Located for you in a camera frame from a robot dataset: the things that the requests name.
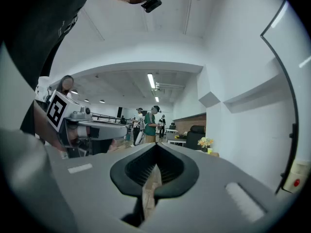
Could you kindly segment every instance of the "table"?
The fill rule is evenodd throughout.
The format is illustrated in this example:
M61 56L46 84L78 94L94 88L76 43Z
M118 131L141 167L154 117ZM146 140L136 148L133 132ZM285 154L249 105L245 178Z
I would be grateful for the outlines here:
M166 129L166 133L177 133L178 130Z
M186 139L175 139L176 134L166 133L167 143L182 143L183 145L186 143Z

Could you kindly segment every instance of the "ceiling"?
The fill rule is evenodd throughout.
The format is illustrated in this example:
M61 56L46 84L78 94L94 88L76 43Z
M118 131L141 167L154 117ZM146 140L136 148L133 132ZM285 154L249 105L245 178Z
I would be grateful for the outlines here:
M162 0L162 5L151 13L145 13L140 5L131 5L119 0L88 0L79 12L79 19L65 37L58 56L66 65L69 53L75 53L77 46L114 40L120 35L134 33L158 33L167 35L185 34L203 38L215 0ZM114 71L75 77L75 88L79 100L98 102L109 98L142 98L154 103L155 96L147 78L152 72L156 82L185 85L189 72L176 70ZM181 91L163 90L156 95L161 103L173 103Z
M136 99L144 102L155 102L155 96L148 80L148 73L152 73L155 82L186 85L192 73L163 71L163 70L139 70L116 71L86 75L74 80L74 88L79 93L78 100L89 99L92 103L109 99ZM173 103L182 90L162 89L155 93L160 103Z
M203 38L215 0L162 0L151 13L119 0L88 0L64 40L67 48L124 33L169 32Z

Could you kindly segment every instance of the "black and white tag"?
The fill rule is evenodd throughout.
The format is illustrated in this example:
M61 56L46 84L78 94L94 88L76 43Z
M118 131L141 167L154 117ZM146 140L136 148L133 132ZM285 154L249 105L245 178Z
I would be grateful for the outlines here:
M57 96L57 94L55 94L49 107L47 116L56 128L58 128L58 124L62 118L66 105L67 104L59 96Z

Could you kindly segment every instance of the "floor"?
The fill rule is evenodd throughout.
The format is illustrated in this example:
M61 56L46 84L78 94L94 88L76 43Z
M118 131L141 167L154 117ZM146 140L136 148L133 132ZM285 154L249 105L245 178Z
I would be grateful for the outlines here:
M131 132L130 141L125 140L124 138L117 139L117 150L115 151L126 151L127 148L130 148L133 144L134 137L133 132ZM159 138L156 136L157 142L166 142L166 138ZM152 211L155 208L155 200L154 200L154 192L155 189L162 185L161 182L161 173L157 166L155 166L154 170L152 171L149 179L147 180L145 186L142 188L142 205L144 210L145 219L147 219Z
M125 140L124 138L116 139L116 141L117 141L117 147L118 147L116 151L130 148L134 142L133 132L131 132L131 138L129 141ZM156 142L166 142L166 138L160 138L159 135L157 135Z

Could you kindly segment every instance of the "yellow flowers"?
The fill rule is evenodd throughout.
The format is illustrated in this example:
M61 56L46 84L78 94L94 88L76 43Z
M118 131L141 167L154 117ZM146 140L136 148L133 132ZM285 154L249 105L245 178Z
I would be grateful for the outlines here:
M207 146L210 146L212 143L214 143L214 140L206 137L202 137L201 140L198 141L198 145L201 145L202 148L207 148Z

